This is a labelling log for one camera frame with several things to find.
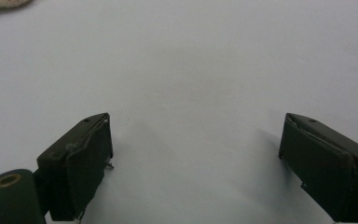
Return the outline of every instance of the white surface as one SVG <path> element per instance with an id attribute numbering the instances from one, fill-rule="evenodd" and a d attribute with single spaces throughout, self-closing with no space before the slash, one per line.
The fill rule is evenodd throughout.
<path id="1" fill-rule="evenodd" d="M 116 169 L 82 223 L 332 223 L 277 155 L 286 112 L 358 142 L 358 1 L 0 11 L 0 174 L 101 112 Z"/>

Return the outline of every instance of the beige object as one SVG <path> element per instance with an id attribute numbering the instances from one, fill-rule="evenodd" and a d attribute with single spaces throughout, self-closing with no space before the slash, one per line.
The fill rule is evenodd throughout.
<path id="1" fill-rule="evenodd" d="M 18 7 L 30 0 L 0 0 L 0 7 Z"/>

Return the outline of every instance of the dark green object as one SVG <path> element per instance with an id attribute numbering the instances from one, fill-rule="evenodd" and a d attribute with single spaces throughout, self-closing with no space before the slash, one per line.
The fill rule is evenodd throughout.
<path id="1" fill-rule="evenodd" d="M 358 222 L 358 144 L 307 117 L 287 114 L 280 158 L 335 222 Z"/>
<path id="2" fill-rule="evenodd" d="M 0 175 L 0 224 L 81 219 L 113 157 L 109 114 L 81 120 L 37 159 L 39 169 Z"/>

